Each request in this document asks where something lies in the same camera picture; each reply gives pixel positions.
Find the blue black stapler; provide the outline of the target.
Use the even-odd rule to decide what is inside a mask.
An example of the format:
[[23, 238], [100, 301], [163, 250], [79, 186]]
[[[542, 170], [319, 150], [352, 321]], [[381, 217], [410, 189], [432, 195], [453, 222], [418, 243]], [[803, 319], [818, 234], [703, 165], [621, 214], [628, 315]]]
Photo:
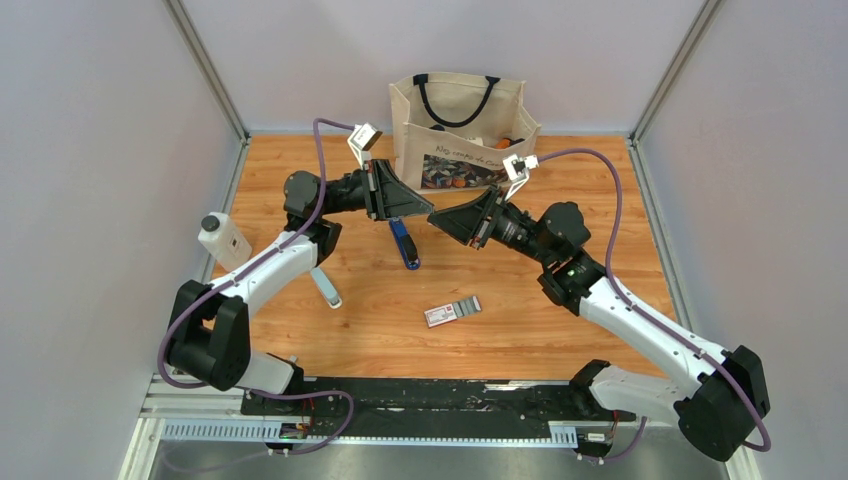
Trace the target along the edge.
[[402, 219], [391, 218], [388, 225], [404, 266], [417, 270], [421, 266], [418, 250]]

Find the staple box with staples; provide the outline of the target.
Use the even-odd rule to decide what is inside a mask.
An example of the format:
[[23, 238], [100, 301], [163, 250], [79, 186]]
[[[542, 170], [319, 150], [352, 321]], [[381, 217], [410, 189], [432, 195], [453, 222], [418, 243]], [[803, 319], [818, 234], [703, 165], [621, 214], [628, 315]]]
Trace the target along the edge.
[[482, 311], [481, 303], [476, 295], [431, 308], [424, 312], [428, 328], [434, 328]]

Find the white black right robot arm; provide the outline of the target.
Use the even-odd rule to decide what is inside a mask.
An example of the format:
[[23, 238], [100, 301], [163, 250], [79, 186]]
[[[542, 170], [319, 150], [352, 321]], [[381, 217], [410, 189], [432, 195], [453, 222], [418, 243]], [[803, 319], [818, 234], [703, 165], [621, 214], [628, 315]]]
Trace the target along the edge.
[[572, 409], [586, 419], [624, 411], [676, 425], [700, 453], [721, 462], [741, 448], [766, 451], [770, 400], [763, 362], [750, 348], [729, 350], [687, 330], [643, 302], [584, 248], [591, 234], [574, 202], [539, 219], [496, 187], [431, 213], [430, 225], [480, 249], [498, 242], [540, 263], [538, 282], [556, 306], [624, 340], [663, 372], [654, 377], [593, 360], [573, 378]]

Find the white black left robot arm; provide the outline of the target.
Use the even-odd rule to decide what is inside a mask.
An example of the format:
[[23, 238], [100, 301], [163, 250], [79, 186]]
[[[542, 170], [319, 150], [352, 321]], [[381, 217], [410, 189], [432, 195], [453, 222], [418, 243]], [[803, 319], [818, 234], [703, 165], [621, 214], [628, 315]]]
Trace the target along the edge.
[[193, 377], [193, 388], [260, 392], [279, 413], [296, 413], [306, 389], [294, 380], [289, 361], [252, 347], [252, 316], [334, 252], [342, 227], [330, 215], [363, 210], [369, 219], [383, 221], [434, 210], [384, 159], [368, 160], [337, 180], [296, 171], [283, 190], [287, 223], [271, 244], [223, 277], [210, 283], [189, 280], [178, 289], [157, 358], [159, 373], [170, 385], [182, 385], [167, 374], [172, 366]]

